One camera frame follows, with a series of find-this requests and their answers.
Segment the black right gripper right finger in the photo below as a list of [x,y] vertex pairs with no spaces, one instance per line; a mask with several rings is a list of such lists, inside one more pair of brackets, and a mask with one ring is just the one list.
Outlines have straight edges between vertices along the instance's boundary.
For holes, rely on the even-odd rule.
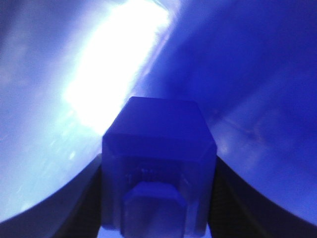
[[256,191],[220,157],[209,211],[213,238],[315,238],[316,225],[292,214]]

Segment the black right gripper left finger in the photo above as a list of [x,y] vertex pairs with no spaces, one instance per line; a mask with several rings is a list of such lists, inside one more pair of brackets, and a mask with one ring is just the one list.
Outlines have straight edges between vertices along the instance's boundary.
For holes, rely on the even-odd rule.
[[0,224],[2,238],[95,238],[101,225],[101,155],[35,206]]

